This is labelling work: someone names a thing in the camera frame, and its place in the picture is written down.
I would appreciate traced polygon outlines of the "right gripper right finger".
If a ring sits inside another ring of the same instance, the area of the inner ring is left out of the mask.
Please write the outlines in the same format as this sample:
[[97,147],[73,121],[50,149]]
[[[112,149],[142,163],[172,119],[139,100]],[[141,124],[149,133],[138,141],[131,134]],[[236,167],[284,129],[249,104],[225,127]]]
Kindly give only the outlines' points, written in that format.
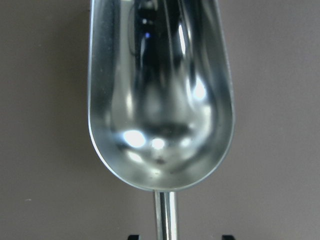
[[236,240],[236,238],[231,234],[224,234],[221,236],[221,240]]

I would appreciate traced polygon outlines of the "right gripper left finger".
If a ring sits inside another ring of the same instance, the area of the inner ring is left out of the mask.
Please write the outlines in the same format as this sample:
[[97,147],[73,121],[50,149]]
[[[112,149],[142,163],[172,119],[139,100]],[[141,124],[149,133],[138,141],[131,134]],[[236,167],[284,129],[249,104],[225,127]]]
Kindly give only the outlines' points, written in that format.
[[127,237],[127,240],[140,240],[139,234],[131,234]]

